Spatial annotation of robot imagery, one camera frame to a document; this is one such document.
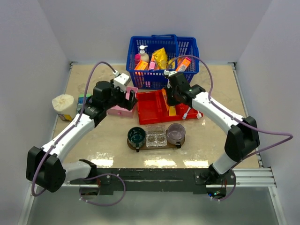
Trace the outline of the dark green mug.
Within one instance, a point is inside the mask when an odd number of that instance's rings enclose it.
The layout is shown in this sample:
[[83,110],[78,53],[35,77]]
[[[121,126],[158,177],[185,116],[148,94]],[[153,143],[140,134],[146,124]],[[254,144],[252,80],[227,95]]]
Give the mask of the dark green mug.
[[133,127],[127,133],[127,140],[130,146],[139,152],[140,148],[145,145],[146,132],[141,127]]

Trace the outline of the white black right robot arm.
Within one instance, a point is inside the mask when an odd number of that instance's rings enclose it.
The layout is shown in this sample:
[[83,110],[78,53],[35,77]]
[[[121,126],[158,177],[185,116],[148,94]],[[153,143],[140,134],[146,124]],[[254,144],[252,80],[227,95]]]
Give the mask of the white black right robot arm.
[[260,145],[256,120],[238,115],[219,102],[209,99],[209,93],[198,84],[191,86],[182,72],[164,71],[168,79],[164,87],[169,106],[184,104],[202,112],[226,134],[224,154],[212,163],[202,176],[206,184],[220,184],[225,174]]

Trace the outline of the translucent purple mug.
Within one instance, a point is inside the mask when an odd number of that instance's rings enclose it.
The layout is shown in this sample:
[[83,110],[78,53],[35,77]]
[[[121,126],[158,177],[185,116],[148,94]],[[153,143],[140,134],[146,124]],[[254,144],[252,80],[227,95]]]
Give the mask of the translucent purple mug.
[[185,141],[186,130],[185,128],[179,123],[171,124],[167,131],[166,137],[167,141],[175,145],[177,149],[180,149]]

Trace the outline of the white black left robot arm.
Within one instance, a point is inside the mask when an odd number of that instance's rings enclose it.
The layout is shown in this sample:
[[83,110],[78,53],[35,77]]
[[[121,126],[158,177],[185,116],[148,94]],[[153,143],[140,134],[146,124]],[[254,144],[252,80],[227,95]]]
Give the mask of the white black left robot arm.
[[136,103],[133,90],[123,90],[113,82],[97,82],[93,94],[85,100],[74,120],[49,143],[29,150],[26,179],[52,193],[67,181],[82,179],[87,184],[94,183],[97,179],[95,164],[85,159],[63,164],[65,157],[107,116],[107,110],[119,106],[130,111]]

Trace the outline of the clear acrylic toothbrush holder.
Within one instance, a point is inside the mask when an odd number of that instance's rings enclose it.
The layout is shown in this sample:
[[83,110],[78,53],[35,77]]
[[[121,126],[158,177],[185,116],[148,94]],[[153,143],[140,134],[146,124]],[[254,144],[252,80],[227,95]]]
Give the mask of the clear acrylic toothbrush holder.
[[146,126],[146,146],[158,147],[166,146],[166,128],[165,125],[147,125]]

